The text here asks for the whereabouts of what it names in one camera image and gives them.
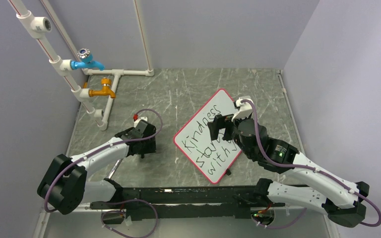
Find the pink-framed whiteboard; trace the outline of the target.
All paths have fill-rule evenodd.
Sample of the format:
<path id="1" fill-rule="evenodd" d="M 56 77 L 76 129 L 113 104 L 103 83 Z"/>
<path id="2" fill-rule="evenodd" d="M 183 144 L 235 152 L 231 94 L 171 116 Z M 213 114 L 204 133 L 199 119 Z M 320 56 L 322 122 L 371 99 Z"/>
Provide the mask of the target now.
<path id="1" fill-rule="evenodd" d="M 219 183 L 242 151 L 233 141 L 222 139 L 224 129 L 211 140 L 207 123 L 216 115 L 235 112 L 229 93 L 219 89 L 173 137 L 174 144 L 212 184 Z"/>

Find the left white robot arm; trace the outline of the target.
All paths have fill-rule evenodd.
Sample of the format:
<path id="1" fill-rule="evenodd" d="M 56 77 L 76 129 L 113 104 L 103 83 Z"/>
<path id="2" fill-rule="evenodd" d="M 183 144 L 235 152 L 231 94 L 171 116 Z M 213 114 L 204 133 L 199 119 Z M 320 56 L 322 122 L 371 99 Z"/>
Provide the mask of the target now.
<path id="1" fill-rule="evenodd" d="M 37 194 L 52 209 L 63 215 L 71 213 L 80 204 L 104 202 L 117 208 L 123 201 L 123 187 L 111 178 L 88 181 L 98 170 L 128 156 L 156 152 L 156 126 L 138 119 L 134 126 L 115 134 L 108 142 L 82 154 L 71 157 L 57 155 L 42 178 Z"/>

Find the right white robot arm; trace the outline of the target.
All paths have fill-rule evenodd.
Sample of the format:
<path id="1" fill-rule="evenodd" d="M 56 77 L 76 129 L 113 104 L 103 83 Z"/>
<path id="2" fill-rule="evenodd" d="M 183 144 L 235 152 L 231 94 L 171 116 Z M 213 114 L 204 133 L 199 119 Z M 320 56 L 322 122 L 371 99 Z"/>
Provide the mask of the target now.
<path id="1" fill-rule="evenodd" d="M 369 185 L 363 181 L 343 180 L 309 160 L 291 144 L 268 136 L 267 129 L 251 117 L 232 120 L 231 115 L 216 115 L 208 122 L 211 140 L 224 130 L 223 140 L 234 142 L 244 155 L 264 169 L 295 177 L 304 187 L 284 185 L 271 179 L 258 180 L 249 203 L 265 206 L 287 203 L 326 214 L 334 223 L 353 228 L 366 216 L 363 198 Z"/>

